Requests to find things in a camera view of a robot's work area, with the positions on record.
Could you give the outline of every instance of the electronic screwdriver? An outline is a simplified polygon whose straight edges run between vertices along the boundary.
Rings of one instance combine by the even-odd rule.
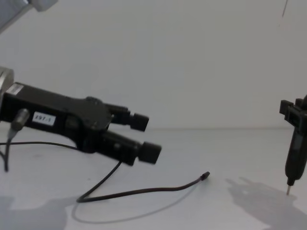
[[[291,186],[302,177],[307,162],[307,96],[304,99],[296,99],[295,104],[282,100],[279,112],[294,126],[285,166],[289,195]]]

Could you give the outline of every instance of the cable end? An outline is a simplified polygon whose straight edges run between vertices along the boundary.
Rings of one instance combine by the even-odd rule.
[[[6,159],[5,162],[4,162],[4,171],[5,171],[6,173],[9,172],[9,165],[8,165],[7,159]]]
[[[206,180],[208,176],[210,175],[210,172],[205,172],[203,175],[201,175],[201,180]]]

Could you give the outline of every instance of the cable connector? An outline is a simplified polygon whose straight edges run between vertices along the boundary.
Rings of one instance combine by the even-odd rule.
[[[9,171],[9,154],[10,154],[10,145],[13,138],[16,134],[22,130],[25,126],[25,123],[28,121],[30,117],[30,112],[27,109],[21,109],[18,111],[16,117],[11,123],[11,128],[8,132],[8,140],[6,142],[5,155],[4,155],[4,170],[5,172]]]
[[[209,175],[210,175],[210,172],[205,172],[203,175],[201,175],[201,180],[202,181],[206,180]]]

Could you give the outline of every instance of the white sticker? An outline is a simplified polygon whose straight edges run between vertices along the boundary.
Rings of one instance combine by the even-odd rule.
[[[14,83],[6,92],[16,96],[23,87],[23,85]]]
[[[35,112],[32,121],[47,126],[53,126],[56,121],[56,117],[48,114],[43,114],[40,112]]]

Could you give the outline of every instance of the black cable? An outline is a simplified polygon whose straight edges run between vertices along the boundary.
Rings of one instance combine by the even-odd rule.
[[[9,138],[5,145],[4,170],[6,173],[9,171],[9,154],[10,154],[11,142],[12,142],[12,139]]]
[[[99,201],[99,200],[109,200],[109,199],[114,199],[118,197],[123,197],[123,196],[131,196],[131,195],[137,195],[137,194],[143,194],[143,193],[154,193],[154,192],[175,192],[175,191],[180,191],[187,189],[195,184],[197,184],[200,181],[203,181],[207,179],[207,177],[210,175],[209,172],[204,173],[201,175],[197,180],[186,184],[184,186],[180,187],[161,187],[161,188],[145,188],[145,189],[138,189],[138,190],[132,190],[132,191],[127,191],[123,193],[116,193],[116,194],[111,194],[111,195],[103,195],[103,196],[97,196],[97,197],[89,197],[93,191],[95,191],[100,185],[102,185],[115,171],[116,169],[120,166],[121,162],[119,162],[115,168],[104,178],[102,179],[98,184],[96,184],[92,189],[90,189],[88,192],[83,194],[81,197],[77,199],[78,203],[88,203],[88,202],[94,202],[94,201]]]
[[[45,141],[29,141],[29,142],[13,142],[11,145],[33,145],[33,144],[38,144],[38,145],[55,145],[55,146],[61,146],[65,147],[71,150],[78,150],[76,147],[69,146],[69,145],[63,145],[59,143],[54,143],[54,142],[45,142]]]
[[[69,148],[72,150],[78,150],[76,147],[54,143],[54,142],[32,141],[32,142],[13,142],[12,143],[11,141],[12,140],[8,140],[8,142],[0,143],[0,146],[6,145],[5,155],[3,155],[2,152],[0,152],[0,156],[4,159],[6,172],[8,170],[8,156],[9,156],[10,145],[45,144],[45,145],[61,146],[61,147]],[[94,201],[100,201],[100,200],[109,200],[109,199],[114,199],[118,197],[131,196],[131,195],[137,195],[137,194],[143,194],[143,193],[180,191],[180,190],[187,189],[199,183],[200,181],[207,179],[208,176],[210,175],[209,172],[206,172],[203,175],[201,175],[197,180],[191,183],[188,183],[186,185],[179,186],[179,187],[146,188],[146,189],[138,189],[138,190],[132,190],[132,191],[127,191],[127,192],[122,192],[122,193],[116,193],[116,194],[111,194],[111,195],[88,197],[92,192],[94,192],[97,188],[99,188],[107,179],[109,179],[109,177],[119,168],[121,163],[122,162],[120,161],[99,183],[97,183],[93,188],[91,188],[89,191],[87,191],[82,196],[80,196],[77,199],[77,203],[88,203],[88,202],[94,202]]]

